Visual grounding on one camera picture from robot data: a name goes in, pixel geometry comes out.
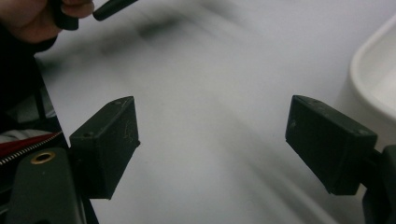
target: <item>black clamp jaw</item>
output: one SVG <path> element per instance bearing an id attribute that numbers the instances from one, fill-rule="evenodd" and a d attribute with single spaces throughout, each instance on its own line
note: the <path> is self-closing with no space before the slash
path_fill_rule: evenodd
<path id="1" fill-rule="evenodd" d="M 50 0 L 56 26 L 61 29 L 74 31 L 78 29 L 78 18 L 64 15 L 61 10 L 62 0 Z M 93 12 L 97 21 L 103 21 L 120 10 L 128 7 L 137 0 L 109 0 Z"/>
<path id="2" fill-rule="evenodd" d="M 138 139 L 134 97 L 105 105 L 70 136 L 69 149 L 19 162 L 5 223 L 99 223 L 90 199 L 111 199 Z"/>
<path id="3" fill-rule="evenodd" d="M 321 101 L 294 95 L 286 141 L 329 193 L 366 188 L 367 224 L 396 223 L 396 146 L 375 150 L 377 135 Z"/>

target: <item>white container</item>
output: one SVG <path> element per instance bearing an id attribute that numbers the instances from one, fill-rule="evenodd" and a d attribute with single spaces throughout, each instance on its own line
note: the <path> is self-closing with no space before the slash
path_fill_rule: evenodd
<path id="1" fill-rule="evenodd" d="M 363 102 L 396 125 L 396 16 L 356 52 L 350 78 Z"/>

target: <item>red fabric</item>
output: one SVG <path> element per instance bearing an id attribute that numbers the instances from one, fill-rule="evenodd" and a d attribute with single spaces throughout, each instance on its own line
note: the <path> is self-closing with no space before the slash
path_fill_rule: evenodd
<path id="1" fill-rule="evenodd" d="M 14 152 L 17 152 L 21 149 L 27 148 L 31 145 L 43 142 L 52 136 L 55 136 L 57 133 L 48 133 L 44 135 L 40 135 L 37 137 L 31 137 L 19 141 L 7 142 L 0 144 L 0 158 L 8 156 Z"/>

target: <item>finger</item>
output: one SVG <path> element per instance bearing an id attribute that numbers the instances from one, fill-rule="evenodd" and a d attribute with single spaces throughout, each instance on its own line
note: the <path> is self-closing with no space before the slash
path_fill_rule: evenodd
<path id="1" fill-rule="evenodd" d="M 45 10 L 31 20 L 28 25 L 6 27 L 16 38 L 31 44 L 51 39 L 62 31 L 53 22 L 50 5 L 47 5 Z"/>
<path id="2" fill-rule="evenodd" d="M 63 2 L 65 5 L 71 7 L 71 6 L 84 5 L 92 2 L 92 0 L 63 0 Z"/>
<path id="3" fill-rule="evenodd" d="M 85 3 L 78 6 L 62 5 L 62 12 L 70 17 L 74 18 L 85 18 L 93 13 L 94 5 L 93 2 Z"/>

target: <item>hand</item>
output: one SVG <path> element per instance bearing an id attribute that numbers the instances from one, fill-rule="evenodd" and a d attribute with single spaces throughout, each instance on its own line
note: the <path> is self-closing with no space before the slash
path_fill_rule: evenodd
<path id="1" fill-rule="evenodd" d="M 0 0 L 0 22 L 19 40 L 39 43 L 62 30 L 52 17 L 51 0 Z M 85 18 L 92 14 L 92 0 L 63 0 L 64 14 Z"/>

